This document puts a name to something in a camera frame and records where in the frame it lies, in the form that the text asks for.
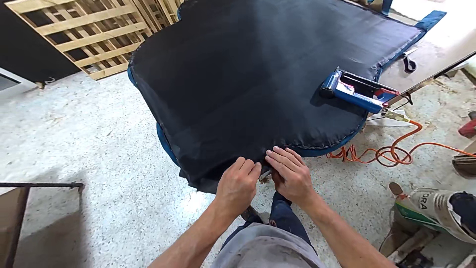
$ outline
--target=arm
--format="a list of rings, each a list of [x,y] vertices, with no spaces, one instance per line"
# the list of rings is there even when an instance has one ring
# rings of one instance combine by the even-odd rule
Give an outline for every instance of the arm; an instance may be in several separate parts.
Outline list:
[[[251,204],[260,172],[260,163],[239,157],[223,173],[210,206],[149,267],[199,268],[217,239]]]
[[[289,148],[273,150],[266,152],[266,161],[277,171],[272,174],[276,190],[311,217],[343,268],[395,268],[317,194],[300,155]]]

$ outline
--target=black upholstery fabric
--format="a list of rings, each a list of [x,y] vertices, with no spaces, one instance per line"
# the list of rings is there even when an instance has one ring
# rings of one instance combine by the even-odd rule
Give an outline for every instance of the black upholstery fabric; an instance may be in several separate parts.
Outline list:
[[[316,88],[337,67],[374,79],[421,30],[340,0],[188,0],[130,70],[182,168],[214,193],[238,156],[325,150],[367,112]]]

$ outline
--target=hand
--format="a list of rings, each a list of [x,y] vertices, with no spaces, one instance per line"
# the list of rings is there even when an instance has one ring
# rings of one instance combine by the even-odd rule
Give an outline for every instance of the hand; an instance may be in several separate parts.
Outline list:
[[[274,146],[273,150],[266,151],[265,159],[277,171],[272,172],[276,191],[302,209],[312,205],[317,193],[301,156],[289,148]]]
[[[218,182],[217,195],[213,200],[218,212],[232,221],[243,213],[256,195],[256,182],[261,173],[261,163],[253,163],[238,157]]]

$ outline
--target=person's leg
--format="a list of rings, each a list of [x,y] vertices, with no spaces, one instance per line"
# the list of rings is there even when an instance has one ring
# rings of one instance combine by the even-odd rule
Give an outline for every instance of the person's leg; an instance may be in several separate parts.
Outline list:
[[[258,213],[256,212],[256,210],[252,207],[252,206],[249,206],[245,212],[243,212],[241,214],[241,216],[243,217],[243,219],[245,220],[245,223],[242,225],[242,226],[238,226],[238,228],[233,232],[231,233],[231,235],[229,235],[227,237],[227,239],[225,240],[225,242],[223,243],[223,245],[221,246],[221,249],[223,249],[223,247],[241,230],[245,229],[246,227],[248,227],[250,224],[254,223],[254,222],[257,222],[257,223],[263,223],[263,220],[259,217]]]
[[[291,201],[275,192],[271,205],[271,215],[269,215],[269,224],[304,239],[312,247],[304,226],[291,209],[291,204]]]

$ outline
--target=wooden pallet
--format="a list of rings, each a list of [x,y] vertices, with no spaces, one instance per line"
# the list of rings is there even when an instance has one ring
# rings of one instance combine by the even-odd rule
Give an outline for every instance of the wooden pallet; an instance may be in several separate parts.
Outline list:
[[[133,0],[149,29],[158,32],[179,20],[177,10],[183,0]]]
[[[15,0],[14,13],[97,80],[127,69],[152,32],[129,0]]]

